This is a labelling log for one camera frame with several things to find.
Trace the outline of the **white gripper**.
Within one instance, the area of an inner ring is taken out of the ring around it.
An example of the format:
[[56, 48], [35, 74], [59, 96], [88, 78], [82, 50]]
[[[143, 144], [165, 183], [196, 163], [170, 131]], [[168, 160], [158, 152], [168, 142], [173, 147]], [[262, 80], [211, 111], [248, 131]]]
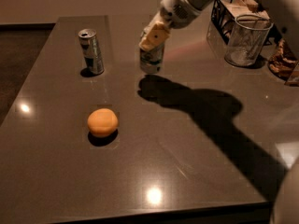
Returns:
[[162, 0], [160, 14], [156, 14], [141, 35], [139, 47], [151, 51], [170, 36], [170, 29], [181, 29], [195, 20], [201, 11], [188, 0]]

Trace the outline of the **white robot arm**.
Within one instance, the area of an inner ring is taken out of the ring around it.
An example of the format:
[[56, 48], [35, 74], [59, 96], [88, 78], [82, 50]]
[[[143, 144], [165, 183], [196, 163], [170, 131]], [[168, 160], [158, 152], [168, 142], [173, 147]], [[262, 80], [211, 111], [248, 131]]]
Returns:
[[[140, 51], [151, 53], [160, 50], [172, 29], [188, 26], [202, 10], [217, 0], [162, 0], [160, 9], [143, 31], [139, 43]], [[298, 51], [298, 12], [292, 8], [297, 0], [233, 0], [224, 7], [232, 16], [234, 26], [227, 36], [228, 56], [225, 60], [235, 67], [252, 66], [253, 56], [267, 39], [256, 36], [254, 17], [276, 24], [291, 51]], [[298, 186], [299, 167], [295, 163], [286, 172], [280, 163], [260, 149], [249, 137], [233, 124], [233, 116], [239, 112], [240, 104], [233, 97], [230, 113], [226, 116], [207, 102], [208, 90], [194, 91], [155, 74], [146, 75], [139, 82], [138, 94], [163, 107], [175, 108], [191, 115], [195, 123], [218, 145], [227, 157], [236, 162], [248, 180], [261, 194], [273, 199], [270, 224], [299, 224]]]

